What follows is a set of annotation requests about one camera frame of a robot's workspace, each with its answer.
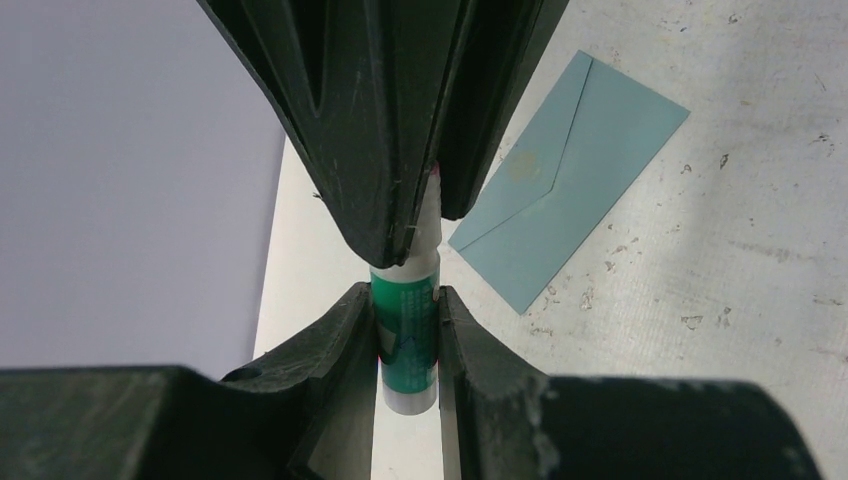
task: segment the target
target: gray background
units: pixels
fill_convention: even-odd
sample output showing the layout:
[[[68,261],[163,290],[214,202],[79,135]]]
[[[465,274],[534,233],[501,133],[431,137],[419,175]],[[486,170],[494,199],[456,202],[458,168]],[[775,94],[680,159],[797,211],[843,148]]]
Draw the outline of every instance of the gray background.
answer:
[[[825,477],[848,479],[846,7],[571,0],[493,168],[578,50],[692,113],[526,314],[447,244],[457,222],[442,224],[441,282],[547,373],[755,382]],[[283,157],[257,353],[368,275]],[[440,445],[437,408],[400,418],[378,398],[373,478],[440,478]]]
[[[282,138],[194,1],[0,3],[0,367],[249,360]]]

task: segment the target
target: white table surface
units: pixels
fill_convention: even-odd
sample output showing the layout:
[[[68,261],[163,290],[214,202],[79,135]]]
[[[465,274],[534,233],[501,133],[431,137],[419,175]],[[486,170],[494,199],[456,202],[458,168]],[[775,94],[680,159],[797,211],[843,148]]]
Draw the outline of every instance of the white table surface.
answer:
[[[848,478],[848,3],[573,0],[496,165],[578,49],[689,119],[525,315],[444,242],[442,282],[548,373],[754,381]],[[257,355],[368,278],[313,191],[288,145]],[[373,477],[441,477],[438,410],[377,404]]]

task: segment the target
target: white wall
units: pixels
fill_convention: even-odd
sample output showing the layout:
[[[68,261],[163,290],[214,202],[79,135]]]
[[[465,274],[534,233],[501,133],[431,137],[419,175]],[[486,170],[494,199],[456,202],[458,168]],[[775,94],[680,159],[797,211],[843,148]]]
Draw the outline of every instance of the white wall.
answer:
[[[282,156],[193,0],[0,4],[0,367],[253,352]]]

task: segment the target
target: glue stick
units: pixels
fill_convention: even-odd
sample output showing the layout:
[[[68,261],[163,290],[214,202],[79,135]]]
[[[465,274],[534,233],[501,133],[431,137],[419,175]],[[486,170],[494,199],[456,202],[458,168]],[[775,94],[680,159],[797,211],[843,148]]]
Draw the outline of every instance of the glue stick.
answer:
[[[397,413],[418,415],[436,401],[439,252],[442,241],[438,166],[431,172],[409,258],[402,266],[371,267],[380,337],[383,398]]]

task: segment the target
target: envelope flap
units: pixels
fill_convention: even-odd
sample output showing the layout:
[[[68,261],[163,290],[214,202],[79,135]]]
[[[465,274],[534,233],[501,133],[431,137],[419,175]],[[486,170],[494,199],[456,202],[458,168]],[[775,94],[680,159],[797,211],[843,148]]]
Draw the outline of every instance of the envelope flap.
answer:
[[[592,57],[578,52],[450,239],[462,250],[550,193]]]

